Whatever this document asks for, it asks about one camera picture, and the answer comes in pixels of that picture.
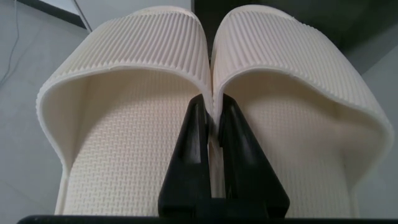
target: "textured footbed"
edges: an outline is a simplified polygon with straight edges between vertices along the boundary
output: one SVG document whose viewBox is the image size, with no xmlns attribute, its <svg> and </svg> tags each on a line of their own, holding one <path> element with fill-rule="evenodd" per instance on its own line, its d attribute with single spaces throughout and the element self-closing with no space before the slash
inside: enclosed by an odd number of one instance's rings
<svg viewBox="0 0 398 224">
<path fill-rule="evenodd" d="M 225 89 L 238 103 L 287 195 L 287 217 L 350 217 L 336 103 L 272 72 Z"/>
<path fill-rule="evenodd" d="M 189 101 L 199 90 L 145 70 L 90 78 L 65 215 L 157 215 Z"/>
</svg>

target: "cable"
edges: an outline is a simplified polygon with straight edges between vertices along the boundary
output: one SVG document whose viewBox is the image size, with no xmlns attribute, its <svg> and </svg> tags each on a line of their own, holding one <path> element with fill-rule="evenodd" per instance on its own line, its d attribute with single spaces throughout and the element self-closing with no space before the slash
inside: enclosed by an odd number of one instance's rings
<svg viewBox="0 0 398 224">
<path fill-rule="evenodd" d="M 14 0 L 14 8 L 15 8 L 15 23 L 16 23 L 16 26 L 17 26 L 17 39 L 15 40 L 14 46 L 12 46 L 12 49 L 11 49 L 10 57 L 8 59 L 7 71 L 5 72 L 5 74 L 3 75 L 3 77 L 0 80 L 0 88 L 3 86 L 3 84 L 5 84 L 7 79 L 13 74 L 13 73 L 8 74 L 8 73 L 10 72 L 10 68 L 11 68 L 11 58 L 12 58 L 12 55 L 14 54 L 15 47 L 17 46 L 17 43 L 18 43 L 18 40 L 19 40 L 17 0 Z"/>
</svg>

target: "slide sandal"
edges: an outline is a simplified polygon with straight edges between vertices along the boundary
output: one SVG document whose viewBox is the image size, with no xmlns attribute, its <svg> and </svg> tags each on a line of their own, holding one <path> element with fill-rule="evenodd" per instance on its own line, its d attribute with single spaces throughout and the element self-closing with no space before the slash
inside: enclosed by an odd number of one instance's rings
<svg viewBox="0 0 398 224">
<path fill-rule="evenodd" d="M 44 83 L 40 125 L 63 166 L 56 214 L 157 215 L 190 100 L 212 111 L 204 31 L 159 6 L 94 30 Z"/>
<path fill-rule="evenodd" d="M 287 217 L 358 216 L 356 186 L 391 147 L 393 130 L 331 41 L 280 10 L 242 6 L 217 31 L 211 69 L 216 125 L 225 93 L 284 186 Z"/>
</svg>

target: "black clip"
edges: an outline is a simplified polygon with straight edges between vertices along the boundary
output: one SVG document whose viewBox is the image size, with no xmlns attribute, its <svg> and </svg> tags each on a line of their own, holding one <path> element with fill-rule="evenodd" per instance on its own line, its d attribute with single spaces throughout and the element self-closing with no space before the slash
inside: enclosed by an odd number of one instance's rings
<svg viewBox="0 0 398 224">
<path fill-rule="evenodd" d="M 237 103 L 227 95 L 219 135 L 227 198 L 211 198 L 207 118 L 203 97 L 194 97 L 159 194 L 159 215 L 242 220 L 285 217 L 289 198 Z"/>
</svg>

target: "gray floor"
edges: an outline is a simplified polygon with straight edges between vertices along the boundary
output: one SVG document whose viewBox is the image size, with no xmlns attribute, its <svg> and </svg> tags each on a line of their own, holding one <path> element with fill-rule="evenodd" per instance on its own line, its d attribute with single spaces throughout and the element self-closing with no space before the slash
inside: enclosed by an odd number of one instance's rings
<svg viewBox="0 0 398 224">
<path fill-rule="evenodd" d="M 61 165 L 35 113 L 39 88 L 87 31 L 18 4 L 20 37 L 13 76 L 0 89 L 0 223 L 55 208 Z M 16 39 L 14 3 L 0 0 L 0 78 Z"/>
<path fill-rule="evenodd" d="M 43 82 L 88 35 L 23 4 L 18 4 L 18 16 L 20 39 L 12 58 L 13 76 L 0 88 L 0 223 L 4 224 L 54 211 L 61 165 L 37 122 L 35 98 Z M 14 3 L 0 0 L 0 79 L 15 39 Z M 364 79 L 398 129 L 398 104 L 396 97 L 389 97 L 396 92 L 396 82 L 391 81 L 396 79 L 396 58 L 398 48 L 366 72 Z M 360 188 L 362 216 L 398 218 L 397 152 L 395 146 Z"/>
</svg>

